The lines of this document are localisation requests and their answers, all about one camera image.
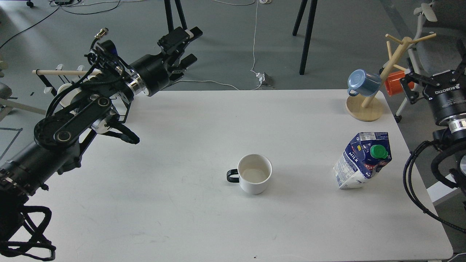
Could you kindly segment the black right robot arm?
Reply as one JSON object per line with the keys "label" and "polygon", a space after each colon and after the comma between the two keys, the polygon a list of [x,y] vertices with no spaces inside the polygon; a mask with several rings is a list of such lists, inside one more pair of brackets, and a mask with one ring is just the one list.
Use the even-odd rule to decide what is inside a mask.
{"label": "black right robot arm", "polygon": [[[433,133],[433,141],[426,141],[420,147],[433,146],[439,154],[431,163],[433,176],[449,188],[459,188],[465,192],[465,46],[461,40],[457,41],[457,49],[461,61],[456,69],[423,76],[414,72],[410,59],[409,68],[400,79],[407,100],[413,104],[425,99],[432,111],[437,126],[443,130]],[[441,174],[439,165],[450,156],[455,156],[457,167],[450,169],[453,180]]]}

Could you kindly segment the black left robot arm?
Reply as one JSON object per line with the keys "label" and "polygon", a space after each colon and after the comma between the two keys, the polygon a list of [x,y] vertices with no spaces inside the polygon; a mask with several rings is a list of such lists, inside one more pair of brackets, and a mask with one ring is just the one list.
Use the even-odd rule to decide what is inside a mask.
{"label": "black left robot arm", "polygon": [[80,167],[83,153],[97,134],[112,136],[130,144],[140,139],[120,120],[111,98],[120,97],[126,109],[143,92],[153,96],[181,79],[197,58],[182,55],[185,48],[203,32],[178,27],[158,41],[161,52],[144,55],[131,64],[118,55],[114,43],[98,40],[102,29],[86,55],[91,68],[82,78],[54,94],[45,118],[33,131],[34,141],[1,166],[1,254],[6,257],[29,254],[32,248],[48,249],[55,259],[56,247],[44,236],[51,220],[48,207],[26,206],[37,189],[48,190],[52,174]]}

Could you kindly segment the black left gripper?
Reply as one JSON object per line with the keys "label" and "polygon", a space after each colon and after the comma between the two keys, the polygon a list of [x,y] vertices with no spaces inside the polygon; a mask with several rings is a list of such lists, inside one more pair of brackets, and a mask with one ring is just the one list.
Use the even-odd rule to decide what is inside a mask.
{"label": "black left gripper", "polygon": [[144,55],[130,64],[143,81],[146,96],[151,97],[183,78],[188,67],[198,58],[193,54],[183,59],[180,57],[188,44],[202,35],[203,31],[198,27],[190,30],[175,28],[158,40],[157,45],[161,48],[159,54]]}

